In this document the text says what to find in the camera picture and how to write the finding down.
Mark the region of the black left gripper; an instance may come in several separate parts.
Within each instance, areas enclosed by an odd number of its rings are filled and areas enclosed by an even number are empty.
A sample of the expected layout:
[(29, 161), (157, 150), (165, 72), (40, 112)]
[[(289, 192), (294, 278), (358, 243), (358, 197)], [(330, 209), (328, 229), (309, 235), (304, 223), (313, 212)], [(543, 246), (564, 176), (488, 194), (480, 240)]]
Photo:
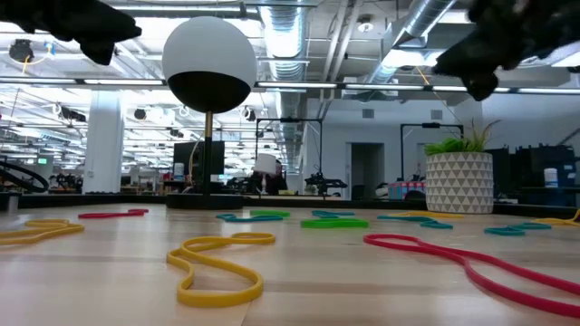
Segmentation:
[(141, 36), (135, 19), (100, 0), (0, 0), (0, 22), (73, 39), (93, 62), (109, 65), (115, 43)]

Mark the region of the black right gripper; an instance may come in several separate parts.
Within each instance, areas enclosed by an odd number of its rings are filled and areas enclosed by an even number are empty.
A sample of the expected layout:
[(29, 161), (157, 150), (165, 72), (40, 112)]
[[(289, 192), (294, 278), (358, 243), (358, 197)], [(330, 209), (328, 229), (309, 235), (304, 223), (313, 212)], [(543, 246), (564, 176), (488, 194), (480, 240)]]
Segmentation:
[(580, 0), (473, 0), (469, 20), (484, 33), (470, 34), (442, 53), (439, 75), (463, 75), (475, 101), (498, 87), (497, 67), (514, 69), (529, 57), (544, 59), (580, 41)]

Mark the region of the yellow rubber band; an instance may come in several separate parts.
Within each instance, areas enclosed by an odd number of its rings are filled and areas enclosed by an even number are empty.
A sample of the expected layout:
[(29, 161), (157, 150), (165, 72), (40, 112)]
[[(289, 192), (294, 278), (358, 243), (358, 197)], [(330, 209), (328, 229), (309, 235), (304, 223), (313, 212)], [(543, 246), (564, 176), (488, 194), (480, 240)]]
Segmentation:
[[(237, 233), (231, 236), (200, 236), (181, 243), (167, 253), (166, 262), (187, 273), (177, 285), (177, 300), (197, 308), (225, 308), (251, 302), (264, 290), (263, 276), (253, 269), (204, 254), (229, 245), (272, 245), (276, 237), (269, 233)], [(192, 289), (195, 277), (194, 263), (237, 274), (252, 285), (236, 292), (199, 292)]]
[(568, 219), (554, 217), (538, 218), (534, 220), (534, 223), (547, 225), (570, 225), (580, 227), (580, 208), (576, 210), (575, 215), (572, 218)]
[(389, 214), (389, 216), (422, 216), (422, 217), (429, 217), (429, 218), (433, 218), (433, 219), (437, 219), (437, 218), (461, 219), (461, 218), (464, 218), (464, 215), (437, 213), (437, 212), (430, 212), (430, 211), (406, 211), (406, 212)]
[(32, 245), (47, 239), (84, 231), (84, 226), (67, 219), (38, 219), (26, 221), (25, 229), (0, 232), (0, 246)]

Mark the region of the red rubber band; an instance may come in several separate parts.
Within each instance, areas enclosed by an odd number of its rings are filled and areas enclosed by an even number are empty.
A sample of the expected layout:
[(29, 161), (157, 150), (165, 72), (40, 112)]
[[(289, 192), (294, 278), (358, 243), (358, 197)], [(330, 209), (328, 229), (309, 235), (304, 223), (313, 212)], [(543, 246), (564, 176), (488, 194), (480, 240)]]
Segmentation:
[(483, 274), (478, 273), (471, 266), (470, 261), (476, 260), (482, 263), (491, 264), (501, 270), (528, 279), (529, 281), (541, 283), (578, 296), (580, 296), (580, 283), (573, 283), (554, 276), (538, 273), (518, 265), (510, 264), (495, 256), (427, 243), (418, 237), (410, 235), (368, 234), (363, 237), (363, 241), (368, 245), (375, 245), (399, 251), (429, 254), (451, 260), (463, 268), (464, 274), (466, 274), (474, 284), (488, 292), (529, 308), (580, 319), (580, 305), (549, 300), (517, 291), (501, 283), (496, 283)]
[(79, 219), (107, 219), (119, 217), (145, 216), (148, 209), (129, 209), (127, 212), (102, 212), (102, 213), (83, 213), (79, 214)]

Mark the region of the black ceiling track light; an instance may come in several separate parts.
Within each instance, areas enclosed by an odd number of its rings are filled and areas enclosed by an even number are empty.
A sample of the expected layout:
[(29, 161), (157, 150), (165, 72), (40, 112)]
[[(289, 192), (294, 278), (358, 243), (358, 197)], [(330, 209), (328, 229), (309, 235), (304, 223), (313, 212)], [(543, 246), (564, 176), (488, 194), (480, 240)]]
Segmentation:
[(60, 113), (59, 113), (59, 117), (62, 118), (63, 120), (69, 120), (69, 121), (78, 121), (78, 122), (86, 122), (86, 116), (75, 111), (75, 110), (71, 110), (67, 107), (61, 106), (60, 107)]

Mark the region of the white building column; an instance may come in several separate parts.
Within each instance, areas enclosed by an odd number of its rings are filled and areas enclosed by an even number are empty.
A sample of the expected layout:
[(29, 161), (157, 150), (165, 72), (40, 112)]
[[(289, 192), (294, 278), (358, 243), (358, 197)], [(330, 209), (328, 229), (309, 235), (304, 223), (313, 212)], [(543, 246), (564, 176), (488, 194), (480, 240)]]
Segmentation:
[(120, 191), (124, 112), (119, 91), (92, 91), (83, 168), (84, 194)]

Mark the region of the white globe table lamp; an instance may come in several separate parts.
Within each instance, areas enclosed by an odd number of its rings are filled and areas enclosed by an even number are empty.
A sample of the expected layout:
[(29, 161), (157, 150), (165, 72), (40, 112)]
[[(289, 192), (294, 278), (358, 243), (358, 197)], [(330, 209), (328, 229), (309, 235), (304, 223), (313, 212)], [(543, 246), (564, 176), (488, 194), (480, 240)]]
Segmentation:
[(194, 17), (176, 27), (165, 42), (162, 69), (166, 83), (186, 107), (205, 115), (202, 192), (168, 196), (169, 208), (228, 210), (244, 198), (211, 193), (213, 117), (242, 104), (257, 77), (256, 56), (247, 37), (231, 23)]

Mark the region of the black equipment rack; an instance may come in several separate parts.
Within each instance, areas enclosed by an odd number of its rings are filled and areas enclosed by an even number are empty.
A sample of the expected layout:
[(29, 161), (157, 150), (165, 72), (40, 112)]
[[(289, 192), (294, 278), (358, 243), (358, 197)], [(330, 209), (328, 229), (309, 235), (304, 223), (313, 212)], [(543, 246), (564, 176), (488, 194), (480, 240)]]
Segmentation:
[[(575, 206), (580, 196), (580, 157), (567, 145), (489, 149), (493, 158), (495, 199), (515, 199), (519, 204)], [(558, 188), (544, 186), (544, 169), (556, 168)]]

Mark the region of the potted plant in patterned planter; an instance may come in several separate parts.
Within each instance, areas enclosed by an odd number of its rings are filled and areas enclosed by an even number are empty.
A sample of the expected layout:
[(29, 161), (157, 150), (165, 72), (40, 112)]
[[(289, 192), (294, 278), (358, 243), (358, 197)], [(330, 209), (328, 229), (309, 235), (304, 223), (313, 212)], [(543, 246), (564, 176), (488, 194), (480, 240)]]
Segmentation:
[(471, 127), (464, 138), (425, 146), (426, 205), (431, 212), (486, 215), (494, 207), (493, 156), (485, 151), (492, 128)]

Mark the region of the pink blue striped box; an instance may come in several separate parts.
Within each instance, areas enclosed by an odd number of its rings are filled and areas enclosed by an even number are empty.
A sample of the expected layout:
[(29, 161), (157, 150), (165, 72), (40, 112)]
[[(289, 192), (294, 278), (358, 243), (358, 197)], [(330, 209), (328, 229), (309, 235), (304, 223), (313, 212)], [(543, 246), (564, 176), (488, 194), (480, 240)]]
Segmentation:
[(398, 181), (388, 185), (390, 199), (405, 200), (425, 197), (426, 184), (422, 181)]

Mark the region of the black computer monitor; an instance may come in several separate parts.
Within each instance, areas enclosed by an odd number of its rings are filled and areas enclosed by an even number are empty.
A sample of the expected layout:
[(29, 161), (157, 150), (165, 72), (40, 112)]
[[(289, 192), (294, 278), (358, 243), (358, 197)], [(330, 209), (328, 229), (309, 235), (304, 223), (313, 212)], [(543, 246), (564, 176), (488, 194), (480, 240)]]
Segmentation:
[[(183, 176), (187, 181), (202, 185), (204, 180), (205, 142), (176, 143), (173, 151), (173, 164), (183, 165)], [(211, 143), (210, 164), (211, 176), (222, 175), (225, 172), (225, 142)]]

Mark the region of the white lampshade lamp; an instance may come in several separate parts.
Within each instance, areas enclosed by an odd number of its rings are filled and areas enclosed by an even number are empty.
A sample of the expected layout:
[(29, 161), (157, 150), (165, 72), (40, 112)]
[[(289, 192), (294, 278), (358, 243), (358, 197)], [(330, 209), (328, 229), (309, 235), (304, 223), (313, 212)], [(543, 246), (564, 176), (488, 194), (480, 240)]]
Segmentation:
[(276, 173), (276, 157), (271, 154), (258, 153), (253, 170), (257, 173), (274, 175)]

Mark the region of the person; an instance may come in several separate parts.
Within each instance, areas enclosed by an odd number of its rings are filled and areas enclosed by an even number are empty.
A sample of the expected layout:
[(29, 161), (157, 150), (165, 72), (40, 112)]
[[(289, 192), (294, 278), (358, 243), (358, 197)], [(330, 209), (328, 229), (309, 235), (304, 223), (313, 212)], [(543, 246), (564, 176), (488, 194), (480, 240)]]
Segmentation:
[(275, 161), (275, 173), (264, 174), (266, 178), (266, 193), (270, 196), (277, 196), (281, 190), (287, 190), (286, 180), (283, 174), (283, 166), (277, 159)]

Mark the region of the black metal rig frame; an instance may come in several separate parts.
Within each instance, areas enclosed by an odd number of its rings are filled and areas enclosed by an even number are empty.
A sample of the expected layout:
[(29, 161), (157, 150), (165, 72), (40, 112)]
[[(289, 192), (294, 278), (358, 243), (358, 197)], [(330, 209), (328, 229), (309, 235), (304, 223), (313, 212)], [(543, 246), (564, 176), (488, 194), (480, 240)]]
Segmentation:
[(465, 130), (463, 125), (460, 124), (440, 124), (438, 122), (423, 122), (423, 123), (403, 123), (400, 125), (400, 168), (401, 168), (401, 179), (405, 179), (405, 166), (404, 166), (404, 139), (405, 139), (405, 135), (404, 133), (404, 129), (405, 128), (422, 128), (422, 129), (441, 129), (441, 128), (456, 128), (459, 130), (458, 133), (452, 133), (454, 135), (457, 135), (460, 138), (464, 138), (465, 136)]
[(318, 162), (313, 163), (316, 173), (323, 173), (323, 120), (296, 117), (258, 118), (254, 129), (254, 160), (259, 154), (259, 142), (266, 140), (266, 134), (274, 136), (275, 150), (283, 164), (291, 173), (298, 173), (304, 166), (304, 154), (307, 152), (306, 141), (309, 136), (317, 136), (315, 150)]

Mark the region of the silver spiral air duct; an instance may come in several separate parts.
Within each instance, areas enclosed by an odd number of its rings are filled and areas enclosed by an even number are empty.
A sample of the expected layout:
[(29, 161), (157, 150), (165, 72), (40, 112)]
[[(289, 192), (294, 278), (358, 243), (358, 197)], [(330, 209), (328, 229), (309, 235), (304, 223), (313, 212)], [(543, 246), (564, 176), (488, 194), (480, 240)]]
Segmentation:
[[(273, 59), (269, 63), (272, 79), (276, 82), (303, 82), (307, 65), (301, 60), (306, 53), (308, 10), (288, 4), (290, 0), (270, 1), (270, 6), (260, 9), (260, 15), (265, 26), (266, 52)], [(279, 130), (286, 171), (296, 174), (300, 168), (301, 124), (283, 120), (279, 123)]]
[(424, 48), (429, 32), (456, 1), (413, 0), (407, 15), (388, 24), (381, 43), (382, 58), (366, 77), (365, 83), (387, 83), (398, 69), (395, 58), (410, 56), (400, 47), (417, 40), (419, 44), (412, 47)]

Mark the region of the black aluminium table frame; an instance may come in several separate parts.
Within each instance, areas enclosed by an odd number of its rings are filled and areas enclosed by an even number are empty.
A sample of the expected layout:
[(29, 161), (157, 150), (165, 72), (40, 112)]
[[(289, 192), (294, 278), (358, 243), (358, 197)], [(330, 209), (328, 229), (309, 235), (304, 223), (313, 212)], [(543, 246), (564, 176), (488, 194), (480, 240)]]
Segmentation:
[[(9, 193), (0, 193), (0, 212), (6, 211)], [(419, 210), (427, 209), (421, 201), (345, 201), (307, 199), (305, 197), (244, 197), (234, 195), (170, 194), (168, 196), (144, 196), (126, 194), (92, 195), (21, 195), (18, 208), (43, 208), (57, 206), (95, 206), (109, 204), (164, 204), (174, 209), (240, 209), (245, 206), (291, 207), (291, 208), (331, 208), (331, 209), (380, 209), (380, 210)]]

